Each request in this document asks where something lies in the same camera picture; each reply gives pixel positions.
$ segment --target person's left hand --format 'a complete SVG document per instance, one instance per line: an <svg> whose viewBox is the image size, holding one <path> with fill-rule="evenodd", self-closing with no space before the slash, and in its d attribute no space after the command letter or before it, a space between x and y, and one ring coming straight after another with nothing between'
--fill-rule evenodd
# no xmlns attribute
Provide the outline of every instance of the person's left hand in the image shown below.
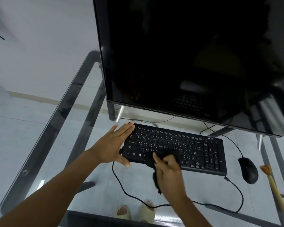
<svg viewBox="0 0 284 227"><path fill-rule="evenodd" d="M127 122L115 131L117 126L117 124L112 126L109 132L100 138L88 151L98 158L99 163L116 161L126 167L130 167L129 161L119 154L119 149L124 140L132 133L135 126L133 122Z"/></svg>

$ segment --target brush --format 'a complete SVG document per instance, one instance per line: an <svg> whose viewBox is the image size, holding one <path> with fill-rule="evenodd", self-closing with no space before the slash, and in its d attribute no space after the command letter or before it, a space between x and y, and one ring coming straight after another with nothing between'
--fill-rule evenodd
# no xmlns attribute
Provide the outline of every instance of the brush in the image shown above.
<svg viewBox="0 0 284 227"><path fill-rule="evenodd" d="M271 168L268 165L263 165L260 166L261 170L267 175L271 190L273 191L273 193L276 196L276 199L278 200L279 203L279 207L281 209L281 211L284 213L284 201L283 198L281 197L277 187L276 187L276 183L273 180L273 177L271 176Z"/></svg>

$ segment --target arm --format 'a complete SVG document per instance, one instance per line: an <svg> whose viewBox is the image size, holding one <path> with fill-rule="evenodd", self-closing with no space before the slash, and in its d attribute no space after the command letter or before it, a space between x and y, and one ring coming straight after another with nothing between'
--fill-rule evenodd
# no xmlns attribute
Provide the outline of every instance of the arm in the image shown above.
<svg viewBox="0 0 284 227"><path fill-rule="evenodd" d="M210 223L187 197L181 168L174 156L169 155L161 160L153 153L153 157L156 162L160 190L184 225L211 227Z"/></svg>
<svg viewBox="0 0 284 227"><path fill-rule="evenodd" d="M124 140L134 130L133 123L126 123L117 131L117 125L100 138L95 145L84 151L74 162L51 179L43 187L21 202L7 215L0 218L2 226L49 226L59 225L76 191L100 164L112 161L130 167L127 159L119 155Z"/></svg>

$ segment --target television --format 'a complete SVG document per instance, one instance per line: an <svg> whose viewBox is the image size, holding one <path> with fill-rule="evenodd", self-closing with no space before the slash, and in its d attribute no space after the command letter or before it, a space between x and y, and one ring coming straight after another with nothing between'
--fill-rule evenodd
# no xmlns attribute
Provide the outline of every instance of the television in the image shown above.
<svg viewBox="0 0 284 227"><path fill-rule="evenodd" d="M284 0L93 0L107 102L284 136Z"/></svg>

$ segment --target glass table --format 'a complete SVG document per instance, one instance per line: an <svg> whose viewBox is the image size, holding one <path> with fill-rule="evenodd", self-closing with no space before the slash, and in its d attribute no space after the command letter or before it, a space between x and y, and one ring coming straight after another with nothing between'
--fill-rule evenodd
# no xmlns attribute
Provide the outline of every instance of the glass table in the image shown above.
<svg viewBox="0 0 284 227"><path fill-rule="evenodd" d="M100 54L91 51L2 200L0 216L13 209L90 148L115 124L110 119L114 120L114 112L118 108L118 105L106 103ZM125 108L123 117L128 119L121 119L120 124L132 119L159 122L171 118L169 115L129 107ZM204 129L202 122L180 117L160 123L159 127L195 134ZM226 136L257 167L264 164L272 167L273 177L284 198L284 137L264 137L261 150L258 150L259 136L254 133L234 130ZM284 214L279 211L266 175L258 168L257 183L247 184L238 164L238 150L227 138L219 138L224 143L227 177L242 191L244 204L240 212L235 214L211 206L196 204L197 208L212 226L284 226ZM155 188L151 168L144 164L131 163L128 169L115 163L114 171L130 195L151 200L155 205L167 204L166 199ZM187 194L191 199L234 211L240 206L240 193L221 176L182 172ZM128 205L133 221L113 218L116 209L124 204ZM91 223L94 226L146 226L135 221L140 206L139 201L126 196L121 190L112 173L112 163L103 163L80 187L60 226L85 226ZM156 209L154 224L184 226L171 207Z"/></svg>

